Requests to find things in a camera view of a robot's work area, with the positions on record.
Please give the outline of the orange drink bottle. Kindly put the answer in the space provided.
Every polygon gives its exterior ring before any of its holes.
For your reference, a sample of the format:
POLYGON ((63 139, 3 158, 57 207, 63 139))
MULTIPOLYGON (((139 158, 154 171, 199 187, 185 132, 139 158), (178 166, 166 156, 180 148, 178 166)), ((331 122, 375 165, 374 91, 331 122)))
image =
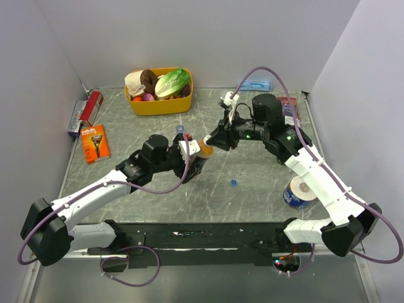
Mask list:
POLYGON ((199 151, 195 154, 195 158, 208 160, 213 155, 213 147, 207 145, 204 140, 198 140, 199 151))

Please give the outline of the white bottle cap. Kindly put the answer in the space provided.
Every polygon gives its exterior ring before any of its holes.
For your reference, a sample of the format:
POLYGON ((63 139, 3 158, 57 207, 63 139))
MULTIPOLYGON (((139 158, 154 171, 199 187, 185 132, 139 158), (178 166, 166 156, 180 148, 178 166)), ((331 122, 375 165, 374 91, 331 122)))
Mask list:
POLYGON ((211 135, 206 135, 204 138, 203 138, 203 143, 204 143, 204 145, 208 145, 208 140, 211 138, 211 135))

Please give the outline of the clear blue water bottle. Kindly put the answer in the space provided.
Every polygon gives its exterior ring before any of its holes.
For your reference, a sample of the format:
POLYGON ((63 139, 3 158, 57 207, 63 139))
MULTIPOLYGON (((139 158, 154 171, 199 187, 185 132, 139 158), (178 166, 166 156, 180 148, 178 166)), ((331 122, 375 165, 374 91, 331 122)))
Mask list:
POLYGON ((180 135, 180 136, 185 135, 186 130, 185 130, 185 128, 184 128, 184 126, 182 124, 179 124, 179 125, 176 126, 176 133, 177 133, 177 135, 180 135))

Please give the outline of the blue bottle cap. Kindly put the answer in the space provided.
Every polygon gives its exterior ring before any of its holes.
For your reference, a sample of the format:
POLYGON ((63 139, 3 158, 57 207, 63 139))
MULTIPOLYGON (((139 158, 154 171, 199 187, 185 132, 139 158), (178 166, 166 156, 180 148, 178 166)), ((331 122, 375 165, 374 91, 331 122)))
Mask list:
POLYGON ((231 185, 232 187, 237 187, 237 186, 238 186, 238 181, 237 181, 236 179, 231 179, 231 180, 230 180, 230 185, 231 185))

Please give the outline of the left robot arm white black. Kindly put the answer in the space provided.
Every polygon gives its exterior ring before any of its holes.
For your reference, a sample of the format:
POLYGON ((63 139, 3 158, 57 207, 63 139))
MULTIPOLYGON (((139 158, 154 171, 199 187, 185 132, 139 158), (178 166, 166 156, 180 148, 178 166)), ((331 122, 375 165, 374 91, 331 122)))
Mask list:
POLYGON ((90 247, 104 247, 112 254, 121 252, 125 238, 112 223, 81 228, 77 225, 107 203, 138 189, 167 194, 168 190, 146 188, 154 174, 173 171, 181 184, 187 183, 193 178, 193 162, 204 148, 211 150, 205 139, 194 140, 187 133, 177 134, 171 145, 166 137, 153 134, 141 149, 93 184, 52 202, 44 198, 34 201, 20 233, 23 247, 28 247, 34 258, 25 261, 23 253, 19 252, 19 264, 38 261, 43 266, 50 266, 70 251, 90 247))

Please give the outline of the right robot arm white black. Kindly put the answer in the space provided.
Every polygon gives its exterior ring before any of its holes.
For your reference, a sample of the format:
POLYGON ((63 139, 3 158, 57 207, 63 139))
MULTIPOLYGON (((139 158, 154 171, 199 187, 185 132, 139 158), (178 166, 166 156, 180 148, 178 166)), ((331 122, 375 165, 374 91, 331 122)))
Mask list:
POLYGON ((276 235, 280 250, 291 251, 299 243, 321 244, 344 257, 372 232, 378 221, 375 212, 381 212, 380 207, 375 203, 357 204, 346 196, 351 190, 330 175, 331 169, 310 138, 285 122, 280 100, 269 93, 255 96, 249 119, 239 115, 237 99, 231 92, 222 96, 219 104, 224 117, 207 137, 207 144, 229 151, 240 140, 263 142, 267 151, 308 185, 329 214, 322 220, 285 221, 276 235))

